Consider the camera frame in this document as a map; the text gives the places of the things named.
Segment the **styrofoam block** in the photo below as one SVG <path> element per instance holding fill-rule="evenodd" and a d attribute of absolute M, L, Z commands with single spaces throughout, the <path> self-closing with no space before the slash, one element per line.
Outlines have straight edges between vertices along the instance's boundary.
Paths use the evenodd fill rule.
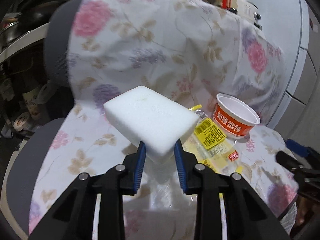
<path fill-rule="evenodd" d="M 178 139 L 184 143 L 194 131 L 198 115 L 144 86 L 136 87 L 104 104 L 108 121 L 147 156 L 163 163 L 173 155 Z"/>

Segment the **floral fabric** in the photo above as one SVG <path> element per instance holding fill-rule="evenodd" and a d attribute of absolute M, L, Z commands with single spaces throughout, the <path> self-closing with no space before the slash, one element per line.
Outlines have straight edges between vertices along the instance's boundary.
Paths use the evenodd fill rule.
<path fill-rule="evenodd" d="M 280 100 L 284 59 L 253 25 L 199 0 L 83 0 L 68 67 L 76 102 L 39 172 L 30 232 L 79 173 L 105 173 L 136 151 L 105 118 L 103 103 L 144 85 L 212 116 L 223 92 L 265 123 Z M 280 135 L 258 126 L 236 145 L 244 177 L 276 215 L 283 212 L 297 186 L 274 160 L 285 148 Z M 147 158 L 138 194 L 124 196 L 127 239 L 193 239 L 195 214 L 196 196 L 183 195 L 174 159 L 158 166 Z"/>

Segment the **pot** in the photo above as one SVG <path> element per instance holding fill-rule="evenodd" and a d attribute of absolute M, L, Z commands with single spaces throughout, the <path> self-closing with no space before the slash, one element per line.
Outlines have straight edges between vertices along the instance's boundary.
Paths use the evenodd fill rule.
<path fill-rule="evenodd" d="M 1 32 L 0 32 L 0 51 L 4 47 L 9 46 L 13 41 L 24 34 L 23 28 L 21 28 L 21 24 L 19 22 L 13 22 L 8 24 Z"/>
<path fill-rule="evenodd" d="M 52 14 L 64 2 L 65 1 L 46 2 L 33 7 L 27 12 L 23 12 L 22 15 L 18 16 L 18 19 L 24 31 L 28 32 L 34 30 L 35 28 L 49 22 Z"/>
<path fill-rule="evenodd" d="M 1 30 L 7 27 L 10 23 L 17 22 L 19 15 L 21 15 L 21 13 L 7 13 L 0 23 Z"/>

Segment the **plastic wrapper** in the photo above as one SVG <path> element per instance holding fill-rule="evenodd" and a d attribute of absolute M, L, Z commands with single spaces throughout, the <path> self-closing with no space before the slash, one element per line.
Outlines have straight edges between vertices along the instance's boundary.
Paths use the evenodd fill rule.
<path fill-rule="evenodd" d="M 201 110 L 201 105 L 194 106 L 190 110 L 199 115 L 198 124 L 208 118 Z M 205 164 L 215 172 L 230 175 L 237 171 L 240 161 L 240 154 L 235 149 L 236 142 L 236 140 L 225 138 L 210 149 L 205 149 L 205 146 L 193 133 L 183 144 L 183 148 L 185 151 L 193 153 L 200 163 Z"/>

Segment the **gray chair backrest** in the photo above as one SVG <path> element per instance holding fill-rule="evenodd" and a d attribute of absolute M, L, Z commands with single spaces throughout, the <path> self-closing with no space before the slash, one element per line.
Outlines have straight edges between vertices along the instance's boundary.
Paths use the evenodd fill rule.
<path fill-rule="evenodd" d="M 69 87 L 67 52 L 73 19 L 82 0 L 70 0 L 61 5 L 50 19 L 44 39 L 44 65 L 48 78 L 54 83 Z"/>

